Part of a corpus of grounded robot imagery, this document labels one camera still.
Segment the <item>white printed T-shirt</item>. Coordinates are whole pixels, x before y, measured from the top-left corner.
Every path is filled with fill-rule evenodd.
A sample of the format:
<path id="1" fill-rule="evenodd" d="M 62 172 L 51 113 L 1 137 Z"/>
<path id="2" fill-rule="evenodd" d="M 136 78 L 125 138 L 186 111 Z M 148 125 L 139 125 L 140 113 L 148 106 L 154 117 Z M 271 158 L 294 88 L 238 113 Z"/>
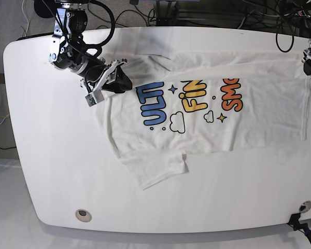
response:
<path id="1" fill-rule="evenodd" d="M 185 157 L 306 139 L 311 78 L 297 55 L 144 55 L 125 93 L 94 108 L 106 142 L 142 189 L 186 173 Z"/>

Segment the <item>table grommet hole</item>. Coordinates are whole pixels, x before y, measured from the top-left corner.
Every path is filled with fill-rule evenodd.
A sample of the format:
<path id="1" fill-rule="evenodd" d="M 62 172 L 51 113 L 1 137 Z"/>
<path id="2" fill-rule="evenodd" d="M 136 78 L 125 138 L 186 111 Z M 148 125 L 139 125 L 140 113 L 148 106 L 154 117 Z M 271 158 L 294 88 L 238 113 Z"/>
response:
<path id="1" fill-rule="evenodd" d="M 311 209 L 311 201 L 305 201 L 299 208 L 300 213 L 306 213 Z"/>
<path id="2" fill-rule="evenodd" d="M 84 222 L 84 223 L 88 223 L 92 220 L 91 213 L 83 209 L 78 209 L 75 212 L 75 216 L 79 221 Z"/>

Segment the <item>left table grommet hole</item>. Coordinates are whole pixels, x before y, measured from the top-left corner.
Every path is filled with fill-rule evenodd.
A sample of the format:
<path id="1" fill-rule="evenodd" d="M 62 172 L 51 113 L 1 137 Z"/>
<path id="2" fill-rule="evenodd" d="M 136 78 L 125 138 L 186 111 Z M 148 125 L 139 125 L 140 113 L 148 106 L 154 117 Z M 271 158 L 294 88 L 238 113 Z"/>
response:
<path id="1" fill-rule="evenodd" d="M 75 216 L 79 221 L 84 222 L 84 223 L 88 223 L 92 220 L 91 213 L 83 209 L 78 209 L 75 212 Z"/>

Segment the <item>right table grommet hole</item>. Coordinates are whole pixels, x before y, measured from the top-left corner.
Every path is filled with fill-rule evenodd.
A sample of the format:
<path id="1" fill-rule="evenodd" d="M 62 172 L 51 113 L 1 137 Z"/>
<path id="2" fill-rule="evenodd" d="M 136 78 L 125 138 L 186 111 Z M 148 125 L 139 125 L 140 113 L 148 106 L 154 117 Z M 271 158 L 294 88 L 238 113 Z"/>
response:
<path id="1" fill-rule="evenodd" d="M 306 213 L 311 209 L 311 201 L 305 201 L 299 208 L 300 213 Z"/>

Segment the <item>black aluminium frame stand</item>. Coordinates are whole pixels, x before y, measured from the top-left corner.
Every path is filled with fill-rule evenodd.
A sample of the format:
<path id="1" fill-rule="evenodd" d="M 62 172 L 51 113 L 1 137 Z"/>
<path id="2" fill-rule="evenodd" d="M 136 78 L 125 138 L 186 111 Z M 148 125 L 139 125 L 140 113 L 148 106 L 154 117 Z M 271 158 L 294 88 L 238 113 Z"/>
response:
<path id="1" fill-rule="evenodd" d="M 236 29 L 246 16 L 241 1 L 152 1 L 157 26 Z"/>

